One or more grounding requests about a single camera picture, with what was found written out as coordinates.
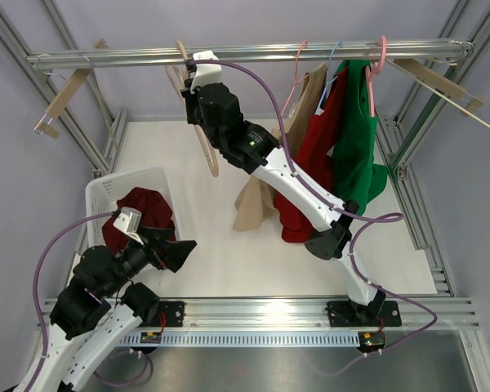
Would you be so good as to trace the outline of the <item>red t shirt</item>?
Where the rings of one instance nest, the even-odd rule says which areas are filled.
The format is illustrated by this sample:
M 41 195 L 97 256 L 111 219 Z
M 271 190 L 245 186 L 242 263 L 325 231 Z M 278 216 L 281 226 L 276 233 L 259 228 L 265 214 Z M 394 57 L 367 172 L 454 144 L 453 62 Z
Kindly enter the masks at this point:
M 290 154 L 295 163 L 325 190 L 332 191 L 332 159 L 328 156 L 339 139 L 341 117 L 348 85 L 348 68 L 344 68 L 332 82 L 331 91 L 320 106 L 327 66 L 321 65 L 309 73 L 305 90 L 297 103 L 287 132 Z M 309 220 L 285 197 L 277 194 L 274 207 L 282 225 L 282 239 L 287 243 L 303 243 L 313 232 Z

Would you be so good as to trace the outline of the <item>pink plastic hanger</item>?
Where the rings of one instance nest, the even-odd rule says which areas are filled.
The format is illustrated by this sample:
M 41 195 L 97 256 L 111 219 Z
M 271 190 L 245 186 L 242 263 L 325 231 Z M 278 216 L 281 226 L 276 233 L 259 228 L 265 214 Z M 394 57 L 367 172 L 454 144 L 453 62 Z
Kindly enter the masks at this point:
M 367 82 L 367 98 L 368 98 L 368 111 L 371 118 L 376 117 L 374 92 L 373 92 L 373 81 L 374 78 L 379 75 L 383 68 L 386 59 L 387 51 L 387 39 L 386 36 L 382 35 L 377 43 L 377 46 L 381 49 L 379 58 L 373 63 L 372 66 L 368 66 L 365 69 L 365 77 Z

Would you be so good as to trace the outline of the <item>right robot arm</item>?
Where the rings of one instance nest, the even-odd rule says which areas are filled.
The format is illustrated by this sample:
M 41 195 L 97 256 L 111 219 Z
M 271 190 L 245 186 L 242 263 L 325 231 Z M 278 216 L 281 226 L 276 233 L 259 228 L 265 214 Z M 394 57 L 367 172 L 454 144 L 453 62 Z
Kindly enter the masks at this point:
M 202 128 L 210 145 L 232 166 L 272 186 L 307 218 L 314 231 L 305 240 L 307 251 L 332 264 L 341 276 L 348 298 L 328 303 L 331 325 L 398 327 L 402 320 L 396 302 L 373 287 L 363 265 L 348 253 L 350 225 L 358 205 L 329 194 L 315 181 L 303 185 L 307 175 L 289 157 L 278 140 L 263 127 L 244 119 L 238 98 L 221 82 L 199 86 L 189 78 L 181 90 L 187 121 Z

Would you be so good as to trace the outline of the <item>beige t shirt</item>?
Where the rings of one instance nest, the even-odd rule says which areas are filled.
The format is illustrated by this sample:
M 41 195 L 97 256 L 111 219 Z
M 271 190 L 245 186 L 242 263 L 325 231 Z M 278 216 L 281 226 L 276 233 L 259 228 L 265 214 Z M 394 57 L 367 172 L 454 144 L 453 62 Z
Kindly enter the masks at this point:
M 309 78 L 309 73 L 321 65 L 325 64 L 318 65 L 304 76 L 301 93 L 305 90 L 304 83 Z M 282 135 L 279 129 L 273 130 L 273 135 L 279 142 L 287 142 L 287 132 L 292 122 L 289 117 L 295 113 L 300 97 L 301 95 L 296 100 L 293 111 L 283 122 L 285 134 Z M 314 230 L 323 232 L 330 228 L 334 213 L 319 199 L 325 195 L 325 191 L 294 162 L 287 142 L 271 151 L 267 163 L 251 174 L 238 194 L 234 202 L 237 214 L 233 229 L 238 232 L 258 229 L 271 216 L 279 215 L 274 207 L 277 194 L 292 203 L 309 220 Z

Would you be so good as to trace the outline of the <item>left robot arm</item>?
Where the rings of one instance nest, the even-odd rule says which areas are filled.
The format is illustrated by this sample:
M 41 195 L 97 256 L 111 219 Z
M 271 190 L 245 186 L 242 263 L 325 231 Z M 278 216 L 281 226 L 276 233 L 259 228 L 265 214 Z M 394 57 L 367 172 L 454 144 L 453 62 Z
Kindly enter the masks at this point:
M 41 318 L 42 351 L 17 391 L 80 391 L 109 353 L 133 329 L 180 327 L 181 301 L 161 302 L 132 280 L 147 266 L 176 273 L 195 249 L 194 240 L 173 240 L 172 229 L 142 228 L 117 252 L 88 248 L 73 269 L 47 318 Z

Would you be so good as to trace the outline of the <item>pink wire hanger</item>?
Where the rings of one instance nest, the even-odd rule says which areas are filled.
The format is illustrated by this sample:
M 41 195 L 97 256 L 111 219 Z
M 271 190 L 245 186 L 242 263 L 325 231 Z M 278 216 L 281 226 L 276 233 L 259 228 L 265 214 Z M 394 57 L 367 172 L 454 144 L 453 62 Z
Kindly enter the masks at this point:
M 308 41 L 304 40 L 301 42 L 301 44 L 298 47 L 298 50 L 296 52 L 295 61 L 294 61 L 295 65 L 294 65 L 294 73 L 293 73 L 293 84 L 292 84 L 292 88 L 291 88 L 291 90 L 287 96 L 287 99 L 285 100 L 283 108 L 281 110 L 281 115 L 285 114 L 287 107 L 289 106 L 291 99 L 293 97 L 293 94 L 296 90 L 296 87 L 298 86 L 299 83 L 301 83 L 305 79 L 305 78 L 299 78 L 298 73 L 299 73 L 299 60 L 300 60 L 301 53 L 307 47 L 308 47 Z

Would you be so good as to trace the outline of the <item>blue wire hanger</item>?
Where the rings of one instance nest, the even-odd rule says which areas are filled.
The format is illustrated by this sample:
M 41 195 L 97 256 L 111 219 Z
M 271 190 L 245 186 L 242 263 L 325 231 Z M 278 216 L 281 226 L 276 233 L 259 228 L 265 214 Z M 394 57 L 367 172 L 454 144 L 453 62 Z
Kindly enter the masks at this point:
M 317 107 L 316 107 L 316 110 L 314 111 L 314 114 L 315 115 L 321 115 L 323 114 L 324 112 L 324 103 L 325 103 L 325 100 L 327 99 L 329 93 L 330 93 L 330 89 L 332 87 L 332 83 L 336 80 L 336 76 L 333 74 L 332 72 L 332 60 L 333 60 L 333 56 L 336 52 L 336 50 L 340 47 L 342 47 L 343 45 L 343 42 L 342 41 L 339 41 L 337 42 L 334 47 L 332 48 L 331 52 L 330 52 L 330 55 L 328 57 L 328 60 L 327 60 L 327 73 L 326 73 L 326 78 L 325 78 L 325 84 L 324 84 L 324 87 L 323 87 L 323 91 L 322 91 L 322 94 L 319 98 L 319 101 L 318 101 L 318 104 L 317 104 Z

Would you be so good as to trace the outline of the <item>green t shirt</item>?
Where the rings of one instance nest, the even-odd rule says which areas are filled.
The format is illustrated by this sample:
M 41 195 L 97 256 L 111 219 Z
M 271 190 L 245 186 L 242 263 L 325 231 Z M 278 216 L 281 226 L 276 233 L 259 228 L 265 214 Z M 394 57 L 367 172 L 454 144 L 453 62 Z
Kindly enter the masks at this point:
M 387 184 L 387 168 L 374 161 L 378 120 L 369 114 L 366 60 L 345 60 L 336 70 L 346 71 L 339 138 L 332 152 L 332 192 L 344 201 L 354 200 L 358 214 L 377 198 Z

